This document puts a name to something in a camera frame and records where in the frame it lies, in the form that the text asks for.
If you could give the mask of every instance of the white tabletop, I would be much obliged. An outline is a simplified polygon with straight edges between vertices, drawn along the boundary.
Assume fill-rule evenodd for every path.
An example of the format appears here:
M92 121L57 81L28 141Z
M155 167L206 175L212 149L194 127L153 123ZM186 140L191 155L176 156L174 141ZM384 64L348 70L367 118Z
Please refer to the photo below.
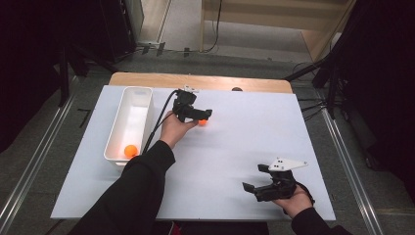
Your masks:
M82 217L120 173L104 150L123 86L105 86L70 167L52 218ZM154 123L172 89L154 89ZM308 162L293 169L325 220L335 215L294 94L202 90L194 106L213 109L206 126L190 130L173 152L158 219L278 220L288 218L271 202L257 202L242 182L269 185L258 164L277 157ZM167 109L172 108L171 99ZM157 132L153 142L159 138Z

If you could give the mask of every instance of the hand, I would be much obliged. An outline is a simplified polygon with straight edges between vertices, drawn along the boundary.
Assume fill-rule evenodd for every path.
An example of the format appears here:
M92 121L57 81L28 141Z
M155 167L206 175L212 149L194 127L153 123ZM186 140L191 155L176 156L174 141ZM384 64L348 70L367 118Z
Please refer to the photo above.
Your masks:
M166 120L161 126L160 140L164 141L171 149L173 149L176 143L183 138L188 130L198 124L197 120L181 122L173 111L167 112L164 118L166 118Z
M299 212L312 208L312 203L307 193L298 185L290 199L278 199L272 201L274 204L283 208L290 218L294 218Z

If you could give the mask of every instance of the orange ball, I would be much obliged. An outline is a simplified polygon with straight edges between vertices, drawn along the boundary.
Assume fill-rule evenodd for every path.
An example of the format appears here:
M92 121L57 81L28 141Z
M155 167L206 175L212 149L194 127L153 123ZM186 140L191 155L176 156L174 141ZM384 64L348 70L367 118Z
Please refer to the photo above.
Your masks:
M206 125L207 122L208 121L206 119L201 119L201 120L199 120L199 125Z
M135 145L128 145L124 149L124 154L128 159L132 159L138 155L138 149L135 147Z

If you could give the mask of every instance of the white plastic tray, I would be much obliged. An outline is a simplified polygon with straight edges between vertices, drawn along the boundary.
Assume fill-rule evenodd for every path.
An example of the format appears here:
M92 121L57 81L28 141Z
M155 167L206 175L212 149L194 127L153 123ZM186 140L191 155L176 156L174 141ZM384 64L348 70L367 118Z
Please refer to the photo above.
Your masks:
M104 152L106 160L123 170L129 158L128 145L135 145L138 154L146 145L153 125L153 89L129 86L122 92L115 121Z

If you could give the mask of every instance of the black stand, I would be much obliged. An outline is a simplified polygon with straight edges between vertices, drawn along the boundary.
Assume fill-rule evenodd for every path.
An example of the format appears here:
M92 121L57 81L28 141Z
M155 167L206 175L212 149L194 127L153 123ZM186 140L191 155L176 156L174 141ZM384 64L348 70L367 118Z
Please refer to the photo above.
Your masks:
M333 49L330 53L320 61L299 70L289 76L284 77L283 79L287 81L293 81L311 71L315 71L320 69L317 72L317 75L312 80L312 84L314 88L322 88L330 79L330 86L329 86L329 94L327 98L327 110L332 119L334 119L334 106L335 106L335 98L337 93L337 84L340 78L339 75L339 65L338 59L342 53L342 50L345 48L345 44L347 43L348 39L350 38L351 34L353 33L356 24L360 21L360 19L364 16L366 9L370 8L371 3L366 4L366 6L362 6L362 2L365 1L356 1L354 8L350 14L350 18L348 19L345 30L342 33L342 36L339 38L338 42L335 44Z
M76 75L86 76L88 74L89 68L86 66L82 56L84 58L91 59L111 73L118 72L117 68L111 66L87 49L77 45L65 43L62 47L60 56L61 101L59 103L59 107L63 106L69 97L68 63L70 63Z

